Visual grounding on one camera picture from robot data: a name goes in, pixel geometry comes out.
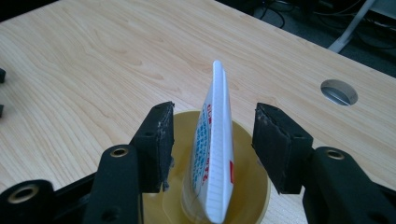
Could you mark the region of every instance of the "round container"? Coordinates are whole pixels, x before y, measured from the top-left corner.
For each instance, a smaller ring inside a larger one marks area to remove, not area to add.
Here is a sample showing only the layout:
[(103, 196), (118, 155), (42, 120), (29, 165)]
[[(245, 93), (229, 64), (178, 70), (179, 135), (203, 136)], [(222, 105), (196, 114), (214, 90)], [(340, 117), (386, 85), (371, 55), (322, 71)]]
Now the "round container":
[[(143, 194), (145, 223), (191, 223), (181, 207), (182, 181), (188, 169), (199, 111), (175, 114), (175, 144), (169, 190)], [(233, 121), (233, 196), (224, 223), (261, 223), (270, 197), (270, 181), (259, 165), (251, 135)]]

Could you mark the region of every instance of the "white packet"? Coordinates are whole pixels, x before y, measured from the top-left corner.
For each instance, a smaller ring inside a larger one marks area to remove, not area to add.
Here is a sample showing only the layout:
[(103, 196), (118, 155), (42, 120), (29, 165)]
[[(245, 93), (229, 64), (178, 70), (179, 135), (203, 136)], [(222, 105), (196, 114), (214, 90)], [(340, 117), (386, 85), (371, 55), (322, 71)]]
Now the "white packet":
[(194, 222), (222, 223), (233, 192), (233, 124), (227, 77), (213, 62), (213, 81), (198, 118), (182, 207)]

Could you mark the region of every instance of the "yellow bowl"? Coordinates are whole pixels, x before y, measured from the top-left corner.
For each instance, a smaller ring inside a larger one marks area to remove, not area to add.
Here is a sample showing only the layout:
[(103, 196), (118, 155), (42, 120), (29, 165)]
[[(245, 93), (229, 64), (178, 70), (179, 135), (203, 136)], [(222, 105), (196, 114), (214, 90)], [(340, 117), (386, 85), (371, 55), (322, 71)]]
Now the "yellow bowl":
[[(181, 187), (188, 168), (199, 111), (175, 114), (175, 167), (168, 182), (170, 189), (144, 194), (145, 223), (191, 223), (181, 208)], [(233, 121), (234, 185), (224, 223), (261, 223), (270, 197), (270, 181), (251, 147), (251, 135)]]

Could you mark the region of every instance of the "desk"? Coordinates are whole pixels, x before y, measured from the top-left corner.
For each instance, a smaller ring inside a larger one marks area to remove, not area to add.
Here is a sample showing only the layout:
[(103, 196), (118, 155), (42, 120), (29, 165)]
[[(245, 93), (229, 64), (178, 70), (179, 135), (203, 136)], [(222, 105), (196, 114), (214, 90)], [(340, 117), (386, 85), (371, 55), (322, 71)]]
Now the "desk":
[[(396, 189), (396, 79), (212, 0), (63, 0), (0, 23), (0, 191), (43, 178), (56, 189), (96, 171), (150, 108), (200, 108), (221, 60), (233, 119), (252, 131), (258, 102), (351, 154)], [(339, 79), (359, 95), (327, 100)], [(273, 189), (265, 223), (305, 223), (301, 196)]]

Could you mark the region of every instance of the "wooden table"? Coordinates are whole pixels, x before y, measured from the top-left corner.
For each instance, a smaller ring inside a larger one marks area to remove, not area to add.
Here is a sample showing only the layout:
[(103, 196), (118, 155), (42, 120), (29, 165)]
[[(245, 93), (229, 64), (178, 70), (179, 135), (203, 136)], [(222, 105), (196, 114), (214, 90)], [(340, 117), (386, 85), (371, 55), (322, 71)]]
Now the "wooden table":
[[(258, 102), (278, 106), (314, 147), (343, 149), (396, 189), (394, 78), (212, 0), (63, 0), (0, 23), (0, 191), (91, 174), (158, 103), (200, 108), (214, 60), (248, 130)], [(327, 100), (327, 79), (351, 85), (358, 102)], [(273, 189), (263, 222), (305, 223), (301, 199)]]

